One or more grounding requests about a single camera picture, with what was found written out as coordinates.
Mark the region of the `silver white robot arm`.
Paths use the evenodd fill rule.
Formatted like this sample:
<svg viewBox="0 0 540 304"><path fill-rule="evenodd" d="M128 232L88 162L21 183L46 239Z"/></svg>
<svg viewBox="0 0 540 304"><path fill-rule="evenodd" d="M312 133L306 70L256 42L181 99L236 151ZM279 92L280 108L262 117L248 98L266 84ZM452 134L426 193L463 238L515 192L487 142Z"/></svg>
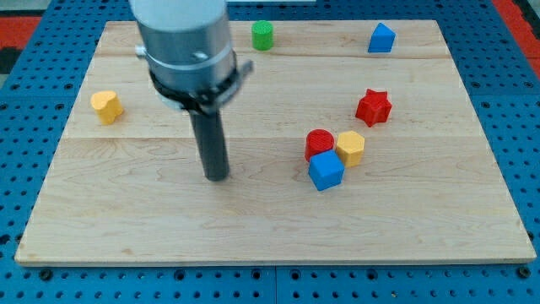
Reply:
<svg viewBox="0 0 540 304"><path fill-rule="evenodd" d="M225 0L130 0L156 91L174 108L216 112L238 90Z"/></svg>

